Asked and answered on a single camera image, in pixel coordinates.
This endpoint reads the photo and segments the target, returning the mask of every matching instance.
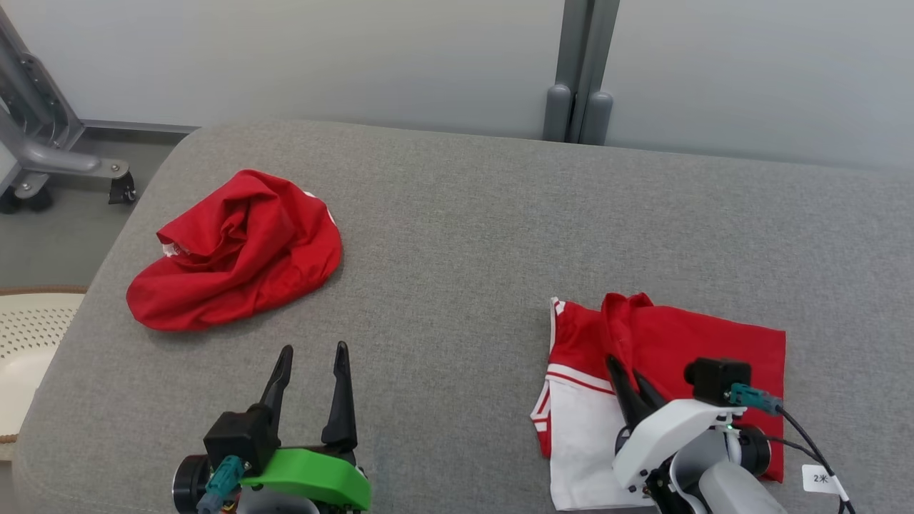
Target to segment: cable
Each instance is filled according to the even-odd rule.
[[[843,513],[845,508],[847,508],[847,512],[849,514],[856,514],[856,511],[854,510],[854,506],[851,504],[851,500],[845,499],[847,497],[847,493],[844,492],[844,488],[841,487],[841,482],[838,481],[838,478],[834,474],[834,470],[832,469],[831,466],[828,465],[828,461],[825,460],[825,457],[822,455],[822,452],[819,451],[819,447],[816,446],[815,443],[813,442],[812,437],[810,437],[809,434],[807,434],[806,431],[803,430],[803,428],[802,428],[802,426],[800,426],[799,422],[797,422],[795,419],[793,419],[793,416],[791,416],[790,413],[784,409],[783,405],[775,406],[774,410],[777,411],[781,416],[783,416],[784,419],[787,420],[787,423],[790,423],[791,425],[793,425],[793,428],[796,429],[796,431],[800,434],[800,436],[803,438],[803,440],[806,441],[806,443],[809,445],[809,447],[813,450],[813,453],[816,456],[816,460],[819,462],[819,464],[822,465],[822,467],[825,468],[825,472],[828,473],[828,476],[834,479],[836,485],[838,486],[838,489],[844,493],[842,495],[843,498],[841,498],[841,505],[839,506],[839,510],[838,510],[839,514]]]
[[[815,462],[818,462],[819,464],[822,463],[822,461],[819,460],[819,457],[815,456],[815,454],[813,453],[812,450],[810,450],[806,446],[803,446],[802,444],[795,443],[793,441],[788,441],[788,440],[782,439],[780,437],[775,437],[773,435],[765,435],[764,438],[769,441],[774,441],[775,443],[781,443],[784,446],[789,446],[790,448],[793,448],[794,450],[800,450],[801,452],[807,454],[809,456],[809,458],[811,458]]]

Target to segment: caster wheel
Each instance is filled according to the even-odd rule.
[[[48,188],[43,187],[35,194],[34,197],[23,198],[22,203],[35,212],[41,212],[42,210],[45,210],[54,205],[54,200],[51,199],[51,194],[48,193]]]
[[[22,200],[16,197],[16,188],[7,187],[3,195],[0,195],[0,213],[13,214],[22,206]]]
[[[108,192],[108,203],[125,203],[130,205],[136,201],[136,187],[133,185],[133,176],[127,173],[121,178],[112,180],[112,188]]]

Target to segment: gray cushion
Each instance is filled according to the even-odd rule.
[[[155,231],[244,167],[327,202],[340,269],[208,332],[136,323],[124,292],[161,256]],[[901,174],[339,123],[200,130],[99,270],[27,417],[16,487],[33,512],[170,514],[175,467],[202,453],[221,412],[258,400],[282,345],[296,356],[280,436],[318,441],[343,339],[373,511],[549,512],[527,418],[548,298],[596,308],[609,291],[645,291],[787,330],[786,405],[859,511],[905,511],[912,198]],[[788,451],[772,493],[792,512],[836,509],[802,492],[805,462]]]

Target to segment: white wall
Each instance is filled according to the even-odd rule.
[[[83,119],[539,137],[559,0],[0,0]]]
[[[914,168],[914,3],[622,0],[610,145]]]

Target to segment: green bracket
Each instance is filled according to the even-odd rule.
[[[303,448],[276,450],[259,477],[243,477],[242,486],[274,491],[351,510],[370,510],[371,485],[345,460]]]

